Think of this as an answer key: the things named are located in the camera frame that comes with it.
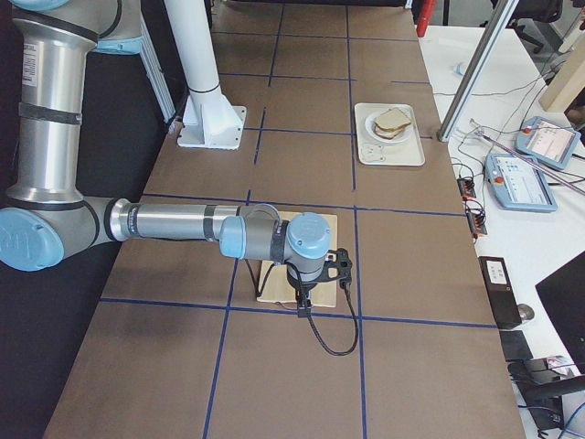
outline plate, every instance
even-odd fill
[[[373,112],[366,118],[364,125],[366,126],[367,133],[369,135],[371,135],[373,138],[375,138],[376,140],[378,140],[379,142],[384,142],[385,144],[399,144],[400,142],[404,142],[405,140],[409,139],[412,136],[412,133],[414,132],[414,130],[412,128],[412,117],[402,110],[401,111],[404,113],[404,115],[406,117],[408,117],[410,120],[410,125],[407,126],[402,133],[400,133],[399,135],[397,135],[393,139],[385,139],[384,137],[381,137],[374,132],[374,124],[375,124],[374,121],[376,120],[376,118],[380,114],[383,114],[383,113],[387,112],[388,110],[391,110],[391,109],[386,109],[386,110],[382,110],[379,112]]]

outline white post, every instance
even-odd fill
[[[189,88],[179,145],[237,149],[246,108],[232,107],[221,94],[203,0],[165,0],[165,6]]]

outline metal pole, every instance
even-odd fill
[[[445,116],[445,120],[438,132],[439,140],[447,142],[451,137],[452,131],[463,112],[463,108],[473,91],[473,87],[477,82],[485,62],[488,60],[495,42],[512,17],[512,13],[516,9],[518,0],[500,0],[495,7],[494,15],[485,28],[484,35],[477,45],[477,49],[473,54],[469,67],[463,75],[459,89],[455,93],[451,107]]]

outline sandwich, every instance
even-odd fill
[[[412,123],[398,108],[383,112],[374,119],[374,133],[385,139],[393,139]]]

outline black device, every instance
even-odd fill
[[[495,323],[500,329],[512,329],[522,323],[505,268],[504,258],[480,256],[479,264]]]
[[[585,252],[537,284],[537,292],[563,345],[585,372]]]

